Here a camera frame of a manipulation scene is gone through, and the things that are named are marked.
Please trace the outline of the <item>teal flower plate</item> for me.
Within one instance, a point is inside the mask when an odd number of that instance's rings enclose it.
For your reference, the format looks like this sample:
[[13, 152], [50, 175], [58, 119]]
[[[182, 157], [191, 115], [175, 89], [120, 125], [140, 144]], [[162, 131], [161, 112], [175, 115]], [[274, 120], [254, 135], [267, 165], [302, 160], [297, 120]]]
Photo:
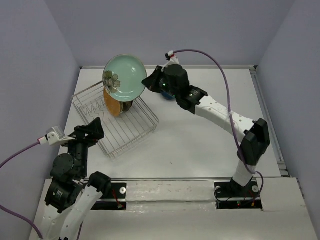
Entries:
[[102, 73], [102, 84], [116, 101], [131, 102], [144, 92], [142, 80], [146, 78], [146, 68], [139, 58], [120, 54], [106, 64]]

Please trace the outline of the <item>orange woven round plate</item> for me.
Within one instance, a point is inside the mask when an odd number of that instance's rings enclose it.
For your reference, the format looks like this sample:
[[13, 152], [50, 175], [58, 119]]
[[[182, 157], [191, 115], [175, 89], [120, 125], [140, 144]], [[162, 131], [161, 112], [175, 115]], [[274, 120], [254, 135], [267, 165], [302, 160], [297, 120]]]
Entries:
[[123, 103], [112, 98], [105, 87], [103, 88], [103, 98], [109, 113], [114, 117], [118, 117], [123, 111]]

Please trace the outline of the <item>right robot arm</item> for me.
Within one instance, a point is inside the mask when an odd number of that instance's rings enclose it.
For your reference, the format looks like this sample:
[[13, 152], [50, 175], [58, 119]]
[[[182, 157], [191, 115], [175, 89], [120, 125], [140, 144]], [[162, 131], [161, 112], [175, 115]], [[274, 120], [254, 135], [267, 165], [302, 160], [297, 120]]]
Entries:
[[246, 193], [258, 162], [271, 143], [268, 123], [262, 118], [241, 116], [231, 111], [229, 105], [220, 104], [203, 89], [191, 85], [187, 71], [179, 64], [157, 66], [142, 84], [153, 93], [174, 97], [182, 109], [209, 120], [234, 137], [239, 162], [230, 190], [235, 196]]

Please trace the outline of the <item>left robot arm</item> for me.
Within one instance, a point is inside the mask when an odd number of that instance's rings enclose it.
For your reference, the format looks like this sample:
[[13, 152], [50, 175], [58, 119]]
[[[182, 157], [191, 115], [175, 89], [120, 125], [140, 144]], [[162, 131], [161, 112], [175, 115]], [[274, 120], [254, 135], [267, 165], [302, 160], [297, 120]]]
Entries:
[[52, 163], [40, 239], [72, 240], [95, 203], [110, 194], [109, 176], [97, 171], [88, 177], [89, 148], [104, 136], [101, 119], [97, 117], [87, 125], [76, 126], [69, 135], [55, 126], [38, 139], [41, 145], [67, 148], [67, 152], [59, 154]]

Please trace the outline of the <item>grey reindeer plate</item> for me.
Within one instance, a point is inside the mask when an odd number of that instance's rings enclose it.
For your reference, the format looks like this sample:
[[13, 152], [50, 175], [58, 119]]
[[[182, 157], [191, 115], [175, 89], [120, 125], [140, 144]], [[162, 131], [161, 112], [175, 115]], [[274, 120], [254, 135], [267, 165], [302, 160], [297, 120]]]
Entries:
[[126, 101], [122, 103], [123, 112], [128, 112], [133, 105], [133, 101]]

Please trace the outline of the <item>dark blue leaf plate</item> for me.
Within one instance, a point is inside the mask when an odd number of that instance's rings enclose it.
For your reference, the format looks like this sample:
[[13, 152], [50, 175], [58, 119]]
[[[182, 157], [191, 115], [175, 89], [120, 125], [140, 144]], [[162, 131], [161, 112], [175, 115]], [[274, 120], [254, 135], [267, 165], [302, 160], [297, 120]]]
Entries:
[[174, 97], [174, 96], [172, 96], [172, 95], [170, 95], [170, 94], [168, 94], [168, 93], [166, 93], [166, 92], [164, 92], [164, 91], [161, 93], [161, 95], [162, 95], [162, 97], [163, 97], [164, 99], [166, 99], [167, 101], [175, 100], [175, 97]]

